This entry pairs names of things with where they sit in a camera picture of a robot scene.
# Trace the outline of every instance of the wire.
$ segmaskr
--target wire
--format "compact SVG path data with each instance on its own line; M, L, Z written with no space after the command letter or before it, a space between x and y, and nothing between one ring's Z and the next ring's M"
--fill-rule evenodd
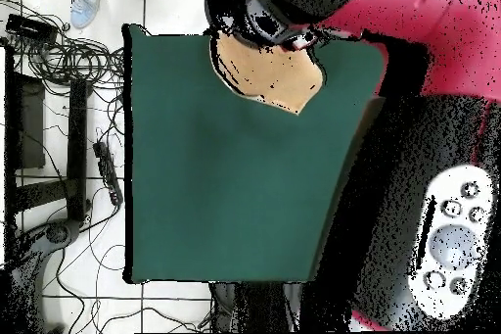
M101 99L103 102L107 104L107 109L104 110L98 110L96 108L87 108L89 110L95 110L95 111L104 111L107 113L108 119L110 120L110 126L106 129L106 131L103 132L101 130L101 136L98 137L99 141L103 141L106 138L106 143L108 147L110 148L110 138L115 137L118 140L118 143L120 147L123 147L122 142L120 141L120 138L118 137L118 134L121 136L124 136L124 131L119 129L117 123L116 123L116 117L119 114L123 114L123 106L121 105L121 101L123 99L123 82L122 78L124 75L124 69L123 69L123 48L117 49L113 52L110 52L108 48L97 41L94 40L88 40L88 39L72 39L67 37L65 32L62 30L62 25L64 22L57 16L54 15L40 15L36 11L33 11L27 6L21 5L18 2L11 1L11 0L0 0L0 5L3 5L5 7L8 7L13 10L18 10L19 8L22 9L22 16L28 18L28 19L39 19L42 22L48 23L55 27L58 32L57 40L55 43L36 43L34 41L30 41L28 39L22 38L22 37L11 37L11 45L14 47L15 52L19 55L21 53L22 55L27 56L27 62L33 73L42 80L45 89L47 92L49 92L52 95L57 95L61 97L68 97L68 90L64 90L62 88L68 88L70 82L73 79L84 79L87 81L93 88L94 93L96 96ZM23 68L23 58L20 58L15 66L15 70L17 70L19 67L21 69ZM115 89L116 90L116 96L112 98L111 100L106 100L105 98L102 97L102 95L98 92L98 90L104 90L104 89ZM54 113L57 116L62 116L62 117L68 117L68 115L57 113L51 108L49 108L44 101L42 101L52 113ZM51 129L57 127L59 131L65 135L65 133L57 126L51 126L47 129ZM48 154L49 158L51 159L51 162L53 164L53 167L58 174L58 177L63 183L63 178L61 177L61 174L59 173L58 169L56 168L56 165L50 156L49 152L45 147L44 151ZM92 198L92 210L94 209L94 199L100 190L104 189L106 187L103 187L96 191L94 193L94 196ZM66 186L64 184L64 189L65 189L65 194L66 198L68 199L68 193L66 191ZM64 209L65 207L62 207L58 209L57 211L53 212L51 215L49 215L47 222L50 220L50 218L60 210ZM98 262L99 268L98 268L98 273L96 276L96 297L97 295L97 286L98 286L98 279L99 279L99 271L101 267L108 269L108 270L122 270L123 268L111 268L103 264L103 260L107 253L118 246L123 245L113 245L111 246L103 255L103 257L98 260L94 249L92 247L93 243L96 241L96 239L101 235L105 227L107 226L108 222L110 219L112 219L117 213L119 212L119 208L115 208L115 210L112 212L111 215L108 217L92 223L92 212L91 212L91 220L89 222L89 225L81 228L80 233L84 232L85 230L89 231L89 245L82 251L75 259L73 259L72 262L70 262L63 270L63 264L66 258L66 251L63 250L63 258L61 259L61 262L58 266L58 270L56 272L55 278L53 278L51 281L49 281L45 286L44 289L52 283L54 280L57 280L59 285L63 290L65 290L68 294L70 294L73 298L77 299L81 304L82 304L82 309L80 311L80 314L76 318L76 320L73 322L71 328L69 329L69 333L71 333L78 322L78 320L82 317L84 311L85 311L85 302L83 299L85 297L78 296L71 292L66 286L63 285L61 282L60 276L64 272L64 270L68 269L87 249L91 249L92 255L94 259ZM90 229L104 223L104 226L101 228L100 232L94 237L93 240L91 240L90 237ZM25 234L31 233L32 231L42 227L43 225L37 226L35 228L30 229L27 231ZM142 308L140 311L134 312L130 315L123 315L123 316L118 316L118 317L113 317L108 319L105 324L103 325L102 328L98 327L98 322L96 321L96 318L99 315L99 311L101 308L101 302L99 300L95 300L95 302L92 305L91 308L91 319L76 333L80 333L83 331L90 323L93 323L96 331L99 334L103 334L103 330L107 327L107 325L112 322L113 320L116 319L124 319L128 318L131 316L134 316L138 313L143 313L146 310L150 310L158 314L164 319L173 321L178 323L179 325L169 332L173 332L180 328L181 326L184 326L187 330L189 331L194 331L198 333L210 331L210 328L202 330L202 327L197 328L193 323L184 323L180 320L177 320L173 317L169 317L167 315L162 314L160 311L153 309L153 308ZM210 304L210 312L207 316L211 315L212 313L212 308L213 308L213 300L211 300Z
M22 37L11 38L11 45L18 53L20 50L28 57L28 65L33 73L42 79L49 93L59 96L68 96L68 91L56 91L48 82L68 87L72 79L84 79L93 88L110 89L121 88L123 69L123 48L110 52L108 48L97 41L90 39L72 39L63 31L63 21L57 16L41 15L21 3L12 0L0 0L0 4L17 10L23 8L29 14L28 19L39 19L51 24L57 30L57 39L54 43L37 43ZM61 26L50 18L58 19Z

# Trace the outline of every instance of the black stand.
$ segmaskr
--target black stand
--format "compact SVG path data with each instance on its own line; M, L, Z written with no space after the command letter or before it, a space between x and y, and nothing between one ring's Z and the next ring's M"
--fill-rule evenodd
M6 100L6 114L17 109L13 108L16 101L12 100L9 91L6 92ZM15 117L6 115L6 122L9 118L12 120ZM8 129L16 126L15 123L8 123ZM26 209L64 198L67 199L68 218L31 229L18 239L13 225L6 225L7 270L2 271L1 283L7 301L0 311L4 332L46 332L41 310L45 265L54 252L74 242L90 209L90 202L86 199L86 135L87 84L83 80L73 81L69 94L68 178L18 188L13 187L12 178L6 177L6 204L14 204L6 211L7 222L12 222L17 213ZM14 174L14 168L9 161L7 163L6 170Z

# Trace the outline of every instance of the sneaker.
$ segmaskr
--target sneaker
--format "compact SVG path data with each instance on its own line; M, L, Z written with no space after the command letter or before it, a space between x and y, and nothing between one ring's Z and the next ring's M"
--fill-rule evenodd
M75 28L85 28L92 23L98 13L100 0L73 0L70 21Z

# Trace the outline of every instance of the game controller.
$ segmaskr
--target game controller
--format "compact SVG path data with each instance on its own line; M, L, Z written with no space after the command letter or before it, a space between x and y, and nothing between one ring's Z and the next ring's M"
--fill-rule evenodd
M475 299L486 261L492 184L482 168L463 165L443 171L428 187L408 283L430 317L449 319Z

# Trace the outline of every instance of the black cable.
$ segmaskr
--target black cable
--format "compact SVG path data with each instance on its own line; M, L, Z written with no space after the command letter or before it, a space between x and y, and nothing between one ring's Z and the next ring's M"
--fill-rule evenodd
M142 310L133 312L133 313L128 314L128 315L119 315L119 316L116 316L116 317L109 318L107 320L107 322L103 325L103 327L99 330L100 334L103 334L103 330L106 328L106 326L108 325L108 323L110 323L111 321L118 320L118 319L124 319L124 318L130 318L130 317L132 317L134 315L139 314L141 311L153 311L156 314L158 314L160 317L162 317L162 318L164 318L164 319L166 319L168 321L173 321L173 322L179 323L179 326L177 326L174 329L170 330L169 333L173 332L177 328L180 328L181 326L183 326L184 328L186 328L188 331L193 331L194 333L202 333L202 331L197 330L197 327L195 326L195 324L193 324L191 322L183 322L183 321L178 320L176 318L169 317L168 315L162 314L160 311L158 311L157 309L154 309L153 307L144 307Z
M21 50L22 55L27 55L28 65L33 73L42 79L49 93L68 96L68 91L55 91L49 82L68 87L72 79L84 79L97 89L110 89L108 86L101 86L110 83L114 85L113 88L123 87L120 80L124 75L123 48L110 53L104 44L97 41L67 37L62 30L64 23L57 16L42 16L12 0L0 0L0 4L14 10L17 8L10 4L20 6L31 13L26 16L28 19L39 19L57 29L61 43L57 40L55 43L37 43L22 37L14 37L11 43L16 53ZM61 27L50 18L58 19ZM18 61L16 69L21 65L22 58Z

